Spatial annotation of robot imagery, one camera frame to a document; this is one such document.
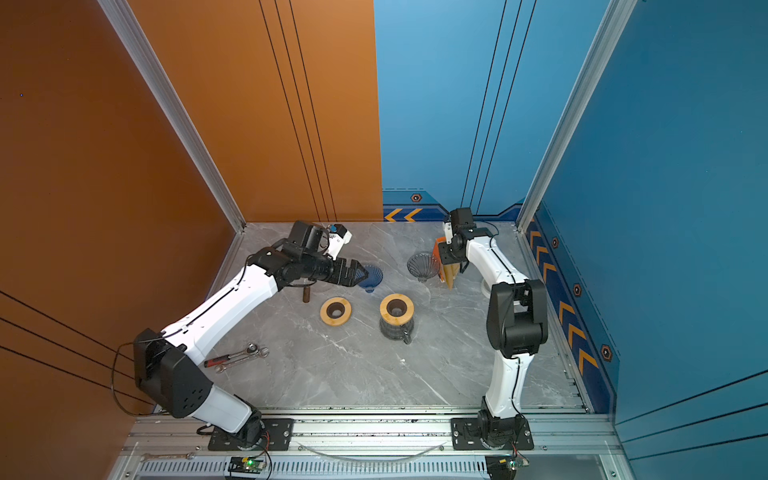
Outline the grey ribbed glass pitcher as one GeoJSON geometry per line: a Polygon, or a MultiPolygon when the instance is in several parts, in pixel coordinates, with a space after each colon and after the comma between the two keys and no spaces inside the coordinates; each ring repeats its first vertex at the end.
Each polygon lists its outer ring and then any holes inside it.
{"type": "Polygon", "coordinates": [[[406,345],[412,343],[414,328],[415,321],[413,319],[408,320],[402,325],[389,323],[384,318],[381,318],[379,321],[380,332],[385,338],[393,341],[402,341],[406,345]]]}

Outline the brown paper coffee filter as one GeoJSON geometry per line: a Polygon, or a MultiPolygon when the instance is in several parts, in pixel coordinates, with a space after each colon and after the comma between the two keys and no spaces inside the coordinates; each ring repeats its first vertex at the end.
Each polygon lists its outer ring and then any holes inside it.
{"type": "Polygon", "coordinates": [[[443,266],[444,283],[449,289],[453,289],[456,278],[460,274],[461,263],[447,264],[443,266]]]}

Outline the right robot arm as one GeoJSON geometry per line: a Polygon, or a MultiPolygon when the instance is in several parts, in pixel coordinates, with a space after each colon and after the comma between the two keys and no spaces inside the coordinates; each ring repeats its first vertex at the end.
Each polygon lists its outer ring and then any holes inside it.
{"type": "Polygon", "coordinates": [[[495,235],[476,224],[469,208],[451,211],[443,229],[441,262],[461,270],[474,266],[490,287],[486,333],[496,354],[478,414],[481,436],[511,435],[525,424],[520,410],[523,386],[534,356],[549,337],[546,287],[514,266],[495,235]]]}

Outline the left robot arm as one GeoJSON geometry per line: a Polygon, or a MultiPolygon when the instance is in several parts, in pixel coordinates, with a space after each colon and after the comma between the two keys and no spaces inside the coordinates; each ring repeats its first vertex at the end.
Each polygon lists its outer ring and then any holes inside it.
{"type": "Polygon", "coordinates": [[[217,293],[159,332],[133,341],[136,386],[175,418],[191,417],[253,446],[262,437],[260,411],[218,387],[201,365],[213,347],[248,313],[298,280],[353,287],[368,276],[357,260],[341,257],[352,239],[342,224],[297,221],[288,237],[248,255],[217,293]]]}

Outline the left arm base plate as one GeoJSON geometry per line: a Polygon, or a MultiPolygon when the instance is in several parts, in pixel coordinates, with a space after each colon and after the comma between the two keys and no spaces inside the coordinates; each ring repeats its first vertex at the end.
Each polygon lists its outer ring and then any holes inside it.
{"type": "Polygon", "coordinates": [[[262,418],[254,426],[256,434],[230,434],[215,427],[208,443],[209,451],[287,451],[294,430],[292,418],[262,418]]]}

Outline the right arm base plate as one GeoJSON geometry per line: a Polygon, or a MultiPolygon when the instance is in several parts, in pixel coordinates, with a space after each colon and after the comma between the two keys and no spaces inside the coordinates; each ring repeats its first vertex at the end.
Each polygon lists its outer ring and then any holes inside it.
{"type": "Polygon", "coordinates": [[[458,417],[450,421],[452,448],[456,451],[532,451],[533,434],[527,423],[506,432],[492,432],[482,436],[477,418],[458,417]]]}

